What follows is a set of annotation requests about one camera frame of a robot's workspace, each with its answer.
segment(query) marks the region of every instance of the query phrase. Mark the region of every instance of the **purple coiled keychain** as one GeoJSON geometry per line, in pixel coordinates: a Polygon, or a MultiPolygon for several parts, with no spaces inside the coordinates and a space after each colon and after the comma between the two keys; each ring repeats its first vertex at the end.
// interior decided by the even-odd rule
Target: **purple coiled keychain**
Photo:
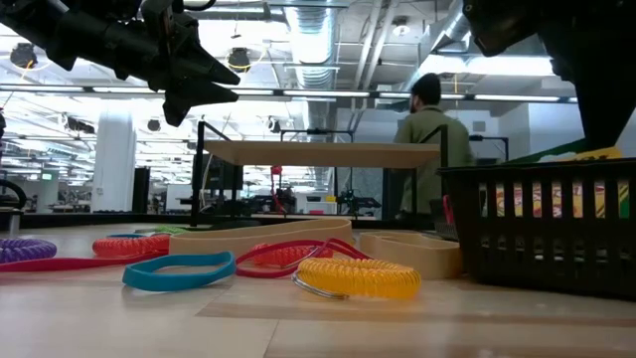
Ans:
{"type": "Polygon", "coordinates": [[[56,255],[55,244],[35,239],[0,239],[0,264],[49,259],[56,255]]]}

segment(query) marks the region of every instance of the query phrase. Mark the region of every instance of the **yellow coiled keychain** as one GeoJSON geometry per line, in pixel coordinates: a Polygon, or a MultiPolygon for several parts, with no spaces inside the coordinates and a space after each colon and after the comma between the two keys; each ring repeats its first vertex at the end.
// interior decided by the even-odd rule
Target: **yellow coiled keychain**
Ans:
{"type": "Polygon", "coordinates": [[[413,268],[360,259],[307,259],[300,263],[293,279],[301,287],[330,298],[412,298],[421,284],[413,268]]]}

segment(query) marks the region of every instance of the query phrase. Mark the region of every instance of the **dark hair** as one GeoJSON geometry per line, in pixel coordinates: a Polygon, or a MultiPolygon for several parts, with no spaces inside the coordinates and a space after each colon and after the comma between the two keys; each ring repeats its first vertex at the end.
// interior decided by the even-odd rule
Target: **dark hair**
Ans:
{"type": "Polygon", "coordinates": [[[422,76],[412,89],[410,94],[417,95],[424,104],[438,105],[441,101],[441,82],[436,74],[426,74],[422,76]]]}

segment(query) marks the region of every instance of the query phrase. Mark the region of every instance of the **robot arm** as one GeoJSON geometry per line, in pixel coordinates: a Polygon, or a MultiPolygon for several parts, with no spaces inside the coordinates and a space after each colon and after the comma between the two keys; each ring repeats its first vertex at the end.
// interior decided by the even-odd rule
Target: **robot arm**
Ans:
{"type": "Polygon", "coordinates": [[[576,88],[587,149],[616,144],[636,107],[635,0],[464,0],[463,11],[485,56],[539,35],[576,88]]]}
{"type": "Polygon", "coordinates": [[[200,44],[183,0],[0,0],[0,23],[44,49],[67,71],[83,58],[165,91],[166,120],[178,126],[192,106],[236,101],[218,86],[239,77],[200,44]],[[141,8],[143,21],[137,20],[141,8]]]}

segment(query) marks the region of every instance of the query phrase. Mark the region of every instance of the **tan rubber band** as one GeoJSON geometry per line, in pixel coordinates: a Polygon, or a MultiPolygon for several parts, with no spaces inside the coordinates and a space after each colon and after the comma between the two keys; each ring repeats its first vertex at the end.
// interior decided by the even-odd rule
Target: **tan rubber band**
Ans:
{"type": "Polygon", "coordinates": [[[422,234],[362,233],[360,249],[374,259],[414,268],[422,279],[454,278],[462,274],[459,244],[422,234]]]}
{"type": "Polygon", "coordinates": [[[170,254],[214,254],[230,251],[239,257],[257,244],[278,244],[292,240],[340,239],[353,243],[351,221],[308,220],[279,225],[191,232],[170,238],[170,254]]]}

